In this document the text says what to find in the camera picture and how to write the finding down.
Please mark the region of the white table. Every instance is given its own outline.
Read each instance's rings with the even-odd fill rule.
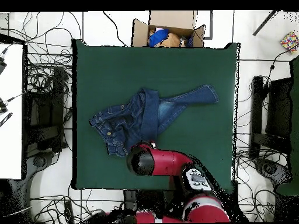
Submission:
[[[0,44],[0,53],[7,47]],[[22,93],[23,46],[12,45],[5,55],[7,64],[0,74],[0,98],[8,100]],[[0,115],[2,121],[9,113],[13,116],[0,127],[0,179],[21,179],[22,168],[22,96],[7,105],[8,111]]]

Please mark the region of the jeans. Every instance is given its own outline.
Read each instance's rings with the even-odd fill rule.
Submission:
[[[108,107],[89,123],[106,142],[109,155],[125,157],[137,142],[156,141],[188,105],[217,102],[211,85],[161,99],[158,91],[142,88],[128,104]]]

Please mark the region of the cable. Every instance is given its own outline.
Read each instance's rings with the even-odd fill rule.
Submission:
[[[88,209],[88,206],[87,206],[87,203],[88,203],[88,200],[89,200],[89,198],[90,198],[90,196],[91,196],[91,192],[92,192],[92,189],[91,189],[91,191],[90,191],[90,193],[89,193],[89,196],[88,196],[88,198],[87,198],[87,200],[86,200],[86,208],[87,208],[87,210],[90,212],[90,210]]]
[[[116,28],[116,35],[117,35],[117,39],[122,42],[120,39],[119,39],[119,30],[117,29],[117,26],[115,24],[115,22],[105,13],[105,11],[103,11],[104,15],[115,25],[115,28]]]
[[[18,214],[18,213],[21,213],[21,212],[23,212],[23,211],[27,211],[28,209],[31,209],[31,208],[32,208],[32,206],[30,206],[30,207],[27,207],[26,209],[23,209],[23,210],[21,210],[21,211],[17,211],[17,212],[15,212],[15,213],[12,213],[12,214],[9,214],[9,215],[6,215],[6,216],[3,216],[3,217],[12,216],[12,215],[16,215],[16,214]]]
[[[269,192],[269,193],[271,193],[272,195],[274,195],[275,196],[275,198],[276,198],[276,195],[275,195],[275,193],[274,192],[272,192],[272,191],[269,191],[269,190],[267,190],[267,189],[262,189],[262,190],[259,190],[259,191],[257,191],[257,193],[255,194],[255,197],[254,197],[254,201],[253,201],[253,203],[254,203],[254,205],[255,205],[255,208],[257,209],[257,204],[256,204],[256,201],[257,201],[257,199],[256,199],[256,197],[258,196],[258,194],[259,193],[261,193],[262,191],[267,191],[267,192]],[[258,213],[258,215],[259,215],[259,217],[261,218],[261,220],[263,221],[263,222],[265,222],[265,220],[261,217],[261,215],[260,215],[260,213],[259,213],[259,211],[258,210],[256,210],[256,212]]]

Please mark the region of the colorful cube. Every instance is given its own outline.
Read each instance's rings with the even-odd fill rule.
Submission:
[[[291,31],[280,43],[284,48],[290,50],[291,53],[295,53],[297,51],[298,46],[293,49],[292,47],[299,44],[299,39],[298,36],[293,31]]]

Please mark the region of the green tabletop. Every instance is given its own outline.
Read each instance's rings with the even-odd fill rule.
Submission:
[[[161,97],[211,84],[217,104],[188,107],[157,140],[159,149],[191,154],[230,190],[233,164],[233,112],[238,45],[225,49],[89,47],[76,41],[77,189],[167,190],[167,176],[136,176],[126,159],[107,154],[106,145],[88,120],[106,107],[128,103],[141,87]]]

